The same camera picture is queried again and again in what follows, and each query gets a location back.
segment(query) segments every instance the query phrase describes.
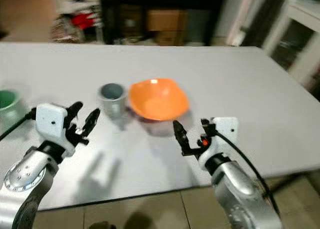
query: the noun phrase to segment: red object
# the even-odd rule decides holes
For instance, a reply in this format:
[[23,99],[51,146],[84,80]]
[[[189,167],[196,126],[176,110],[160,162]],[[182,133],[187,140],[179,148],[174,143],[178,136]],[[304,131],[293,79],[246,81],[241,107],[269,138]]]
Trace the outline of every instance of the red object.
[[202,144],[203,144],[204,146],[208,146],[209,142],[204,139],[204,140],[202,140]]
[[84,30],[86,28],[90,28],[94,25],[95,20],[93,18],[88,18],[91,16],[92,13],[80,13],[72,18],[71,22],[73,25],[77,26],[78,28]]

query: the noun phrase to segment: floor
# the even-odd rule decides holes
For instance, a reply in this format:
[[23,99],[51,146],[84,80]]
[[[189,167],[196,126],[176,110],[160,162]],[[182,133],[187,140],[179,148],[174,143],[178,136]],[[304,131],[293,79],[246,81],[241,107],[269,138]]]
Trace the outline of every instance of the floor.
[[[319,194],[306,178],[280,191],[275,200],[286,229],[320,228]],[[38,212],[33,229],[87,229],[103,221],[117,229],[230,229],[211,187]]]
[[[9,32],[2,42],[50,42],[50,26],[56,16],[51,0],[0,0],[0,25]],[[222,40],[218,38],[215,45],[223,45]],[[275,199],[286,228],[320,229],[320,197],[306,178],[294,182]],[[102,221],[118,229],[230,228],[210,187],[38,212],[33,228],[87,229]]]

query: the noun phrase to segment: orange bowl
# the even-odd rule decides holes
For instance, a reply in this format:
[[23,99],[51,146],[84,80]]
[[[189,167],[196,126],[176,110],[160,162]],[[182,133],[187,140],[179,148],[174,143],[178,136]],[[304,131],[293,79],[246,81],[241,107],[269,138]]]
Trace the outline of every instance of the orange bowl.
[[138,115],[157,121],[175,119],[189,109],[186,94],[169,78],[144,80],[131,85],[129,101]]

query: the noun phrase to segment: floor tile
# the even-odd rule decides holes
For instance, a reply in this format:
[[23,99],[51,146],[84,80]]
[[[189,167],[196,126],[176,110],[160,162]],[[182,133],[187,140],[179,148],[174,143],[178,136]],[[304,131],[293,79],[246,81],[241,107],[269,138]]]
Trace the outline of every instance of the floor tile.
[[285,229],[319,229],[320,210],[302,211],[282,217]]
[[308,179],[313,188],[320,194],[320,170],[311,172]]
[[85,207],[84,228],[107,221],[117,229],[188,229],[179,192],[144,196]]
[[33,229],[83,229],[84,208],[37,212]]
[[305,177],[274,195],[281,214],[320,208],[320,197]]
[[278,177],[272,177],[265,179],[265,182],[268,184],[268,186],[271,188],[274,185],[280,183],[282,180],[286,179],[286,176],[278,176]]
[[212,187],[181,191],[191,229],[226,229],[229,222]]

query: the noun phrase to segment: cardboard box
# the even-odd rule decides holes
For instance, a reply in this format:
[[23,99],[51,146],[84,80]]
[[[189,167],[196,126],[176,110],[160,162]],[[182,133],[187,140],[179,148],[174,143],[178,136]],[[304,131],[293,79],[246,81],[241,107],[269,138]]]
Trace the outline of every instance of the cardboard box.
[[149,31],[173,32],[184,31],[187,13],[184,10],[149,10],[147,26]]
[[142,34],[142,8],[139,5],[120,6],[120,30],[125,37]]
[[159,46],[183,46],[185,31],[158,31],[155,42]]

